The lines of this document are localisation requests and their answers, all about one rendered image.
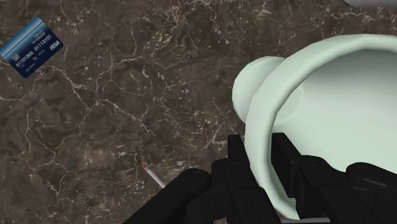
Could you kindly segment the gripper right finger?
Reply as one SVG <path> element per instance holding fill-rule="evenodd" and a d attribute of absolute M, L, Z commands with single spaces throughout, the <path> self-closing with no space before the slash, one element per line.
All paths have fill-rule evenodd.
<path fill-rule="evenodd" d="M 397 224 L 397 174 L 356 162 L 344 172 L 301 155 L 286 134 L 272 134 L 271 163 L 300 218 L 330 224 Z"/>

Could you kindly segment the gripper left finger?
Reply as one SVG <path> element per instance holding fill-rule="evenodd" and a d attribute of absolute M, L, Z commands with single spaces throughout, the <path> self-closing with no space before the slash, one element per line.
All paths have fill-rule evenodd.
<path fill-rule="evenodd" d="M 282 224 L 249 167 L 239 135 L 227 137 L 228 156 L 211 170 L 183 171 L 123 224 Z"/>

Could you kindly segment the pale green cup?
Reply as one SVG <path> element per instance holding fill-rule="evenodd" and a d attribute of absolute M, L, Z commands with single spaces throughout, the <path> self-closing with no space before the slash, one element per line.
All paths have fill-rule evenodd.
<path fill-rule="evenodd" d="M 338 171 L 367 162 L 397 173 L 397 36 L 341 35 L 256 59 L 236 77 L 232 101 L 253 175 L 287 218 L 298 213 L 270 161 L 274 132 Z"/>

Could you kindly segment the white pencil with red tip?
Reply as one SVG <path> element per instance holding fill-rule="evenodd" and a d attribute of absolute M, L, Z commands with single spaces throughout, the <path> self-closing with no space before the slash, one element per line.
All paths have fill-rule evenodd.
<path fill-rule="evenodd" d="M 166 184 L 146 164 L 142 163 L 141 167 L 150 175 L 161 189 L 165 188 Z"/>

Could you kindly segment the blue bank card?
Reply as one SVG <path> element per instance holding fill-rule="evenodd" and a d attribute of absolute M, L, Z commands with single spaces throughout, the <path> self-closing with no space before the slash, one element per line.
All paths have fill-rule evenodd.
<path fill-rule="evenodd" d="M 0 56 L 23 78 L 28 78 L 63 46 L 54 32 L 34 17 L 0 48 Z"/>

